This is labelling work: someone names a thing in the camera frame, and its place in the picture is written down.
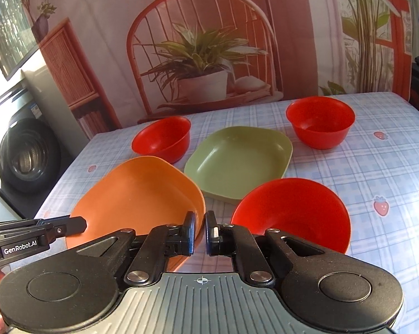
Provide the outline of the red bowl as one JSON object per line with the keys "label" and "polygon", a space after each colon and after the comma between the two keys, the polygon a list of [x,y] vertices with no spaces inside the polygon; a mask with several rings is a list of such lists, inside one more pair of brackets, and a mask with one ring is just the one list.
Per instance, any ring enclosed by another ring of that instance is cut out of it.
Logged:
{"label": "red bowl", "polygon": [[279,229],[314,244],[345,253],[352,226],[337,194],[313,180],[283,178],[253,189],[237,206],[231,224],[253,234]]}
{"label": "red bowl", "polygon": [[287,107],[286,116],[297,137],[319,150],[337,147],[355,123],[354,110],[331,97],[295,100]]}
{"label": "red bowl", "polygon": [[190,145],[191,121],[182,116],[163,118],[148,125],[132,140],[132,151],[150,155],[174,164]]}

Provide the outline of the orange square plate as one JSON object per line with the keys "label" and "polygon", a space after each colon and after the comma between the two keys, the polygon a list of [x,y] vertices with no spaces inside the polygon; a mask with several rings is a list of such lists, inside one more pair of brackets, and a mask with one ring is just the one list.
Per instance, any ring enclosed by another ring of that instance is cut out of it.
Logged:
{"label": "orange square plate", "polygon": [[111,170],[79,200],[72,217],[87,227],[66,238],[68,249],[120,229],[148,234],[159,225],[181,225],[196,214],[194,245],[203,239],[206,204],[201,190],[181,170],[153,156],[132,158]]}

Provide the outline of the green square plate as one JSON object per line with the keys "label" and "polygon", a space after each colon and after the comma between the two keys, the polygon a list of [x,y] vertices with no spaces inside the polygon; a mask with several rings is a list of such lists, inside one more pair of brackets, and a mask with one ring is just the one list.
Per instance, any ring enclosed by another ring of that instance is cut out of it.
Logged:
{"label": "green square plate", "polygon": [[260,185],[282,178],[292,155],[293,144],[280,131],[226,127],[196,148],[184,173],[206,196],[238,203]]}

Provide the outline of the washing machine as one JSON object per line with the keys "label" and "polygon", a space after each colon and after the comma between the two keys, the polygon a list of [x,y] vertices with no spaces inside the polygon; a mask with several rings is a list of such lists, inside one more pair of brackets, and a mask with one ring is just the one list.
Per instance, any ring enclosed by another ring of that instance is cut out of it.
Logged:
{"label": "washing machine", "polygon": [[33,218],[72,161],[29,87],[6,87],[0,69],[0,199]]}

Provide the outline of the blue plaid bed sheet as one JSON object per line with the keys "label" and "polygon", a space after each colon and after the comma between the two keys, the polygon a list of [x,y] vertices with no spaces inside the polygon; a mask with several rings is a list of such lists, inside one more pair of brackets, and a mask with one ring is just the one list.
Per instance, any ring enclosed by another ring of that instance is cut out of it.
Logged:
{"label": "blue plaid bed sheet", "polygon": [[230,126],[275,129],[293,144],[288,177],[326,185],[348,209],[351,256],[385,268],[405,294],[394,326],[419,333],[419,112],[393,93],[344,95],[355,123],[335,149],[310,149],[285,116],[287,102],[250,105],[190,116],[189,151]]}

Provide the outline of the printed room scene backdrop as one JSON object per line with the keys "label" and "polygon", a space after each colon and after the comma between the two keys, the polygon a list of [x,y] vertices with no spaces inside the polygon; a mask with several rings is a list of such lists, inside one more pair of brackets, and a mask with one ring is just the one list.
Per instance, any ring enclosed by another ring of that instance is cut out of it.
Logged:
{"label": "printed room scene backdrop", "polygon": [[410,96],[409,0],[20,0],[84,134],[310,96]]}

